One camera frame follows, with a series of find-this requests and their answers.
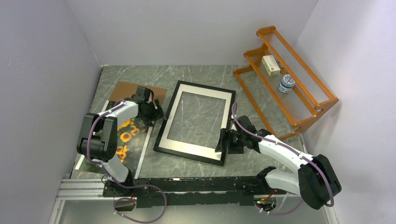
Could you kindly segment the white mat board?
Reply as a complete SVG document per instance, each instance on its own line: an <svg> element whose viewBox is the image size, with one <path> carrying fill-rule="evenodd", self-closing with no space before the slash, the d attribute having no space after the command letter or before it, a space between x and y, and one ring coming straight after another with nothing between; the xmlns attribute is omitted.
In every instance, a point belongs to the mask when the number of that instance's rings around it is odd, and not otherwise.
<svg viewBox="0 0 396 224"><path fill-rule="evenodd" d="M226 153L215 149L221 129L230 127L235 95L233 90L178 81L154 151L223 166Z"/></svg>

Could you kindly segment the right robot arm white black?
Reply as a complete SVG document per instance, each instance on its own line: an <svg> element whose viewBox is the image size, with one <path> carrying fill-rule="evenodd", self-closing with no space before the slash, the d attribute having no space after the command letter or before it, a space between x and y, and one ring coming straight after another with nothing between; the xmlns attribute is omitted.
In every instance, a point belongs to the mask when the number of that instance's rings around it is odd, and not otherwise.
<svg viewBox="0 0 396 224"><path fill-rule="evenodd" d="M268 166L256 175L257 189L264 194L280 189L300 196L313 209L332 207L341 184L328 158L291 147L266 129L257 130L247 116L231 119L232 128L221 128L216 152L242 153L244 148L267 155L290 172Z"/></svg>

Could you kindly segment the brown backing board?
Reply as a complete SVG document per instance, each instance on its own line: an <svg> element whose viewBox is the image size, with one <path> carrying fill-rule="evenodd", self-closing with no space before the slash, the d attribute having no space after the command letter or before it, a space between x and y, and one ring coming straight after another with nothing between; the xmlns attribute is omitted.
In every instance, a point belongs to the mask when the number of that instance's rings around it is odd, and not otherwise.
<svg viewBox="0 0 396 224"><path fill-rule="evenodd" d="M161 105L163 104L167 93L167 89L155 87L155 86L149 86L149 85L127 83L127 82L118 82L108 100L116 102L120 99L131 98L132 95L136 93L138 86L151 89L154 93L154 99L157 98L160 104Z"/></svg>

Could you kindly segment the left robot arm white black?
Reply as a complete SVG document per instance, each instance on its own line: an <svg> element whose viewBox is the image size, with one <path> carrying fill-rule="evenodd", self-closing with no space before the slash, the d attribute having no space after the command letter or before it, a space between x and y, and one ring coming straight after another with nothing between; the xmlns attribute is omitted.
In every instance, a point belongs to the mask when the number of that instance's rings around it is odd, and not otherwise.
<svg viewBox="0 0 396 224"><path fill-rule="evenodd" d="M118 127L131 118L140 119L145 126L153 126L166 119L159 99L147 87L139 86L130 98L121 99L112 108L101 113L87 113L77 141L77 153L97 165L115 183L122 196L133 192L133 175L116 154Z"/></svg>

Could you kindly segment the black picture frame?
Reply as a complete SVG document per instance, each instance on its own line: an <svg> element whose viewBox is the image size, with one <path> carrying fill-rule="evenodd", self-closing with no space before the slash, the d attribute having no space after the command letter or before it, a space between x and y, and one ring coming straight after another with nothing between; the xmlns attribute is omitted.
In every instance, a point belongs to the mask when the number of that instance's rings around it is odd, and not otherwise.
<svg viewBox="0 0 396 224"><path fill-rule="evenodd" d="M183 115L177 116L176 113L177 107L182 103L182 95L184 93L223 100L225 108L221 109L219 112L219 129L230 128L229 119L231 118L231 106L235 102L236 91L179 80L166 112L167 120L163 121L160 127L154 151L212 165L223 166L226 152L216 153L215 147L200 146L199 144L192 144L169 138L172 124L177 118L183 118Z"/></svg>

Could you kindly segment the sunflower photo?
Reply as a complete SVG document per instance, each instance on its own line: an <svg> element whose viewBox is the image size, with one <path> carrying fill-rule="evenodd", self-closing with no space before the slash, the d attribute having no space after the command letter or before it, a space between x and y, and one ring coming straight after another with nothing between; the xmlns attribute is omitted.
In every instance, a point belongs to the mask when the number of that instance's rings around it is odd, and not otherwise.
<svg viewBox="0 0 396 224"><path fill-rule="evenodd" d="M141 119L131 118L117 128L116 155L132 175L138 170L141 154L147 148L151 127L144 126ZM73 179L98 179L105 173L91 164L83 155L77 155Z"/></svg>

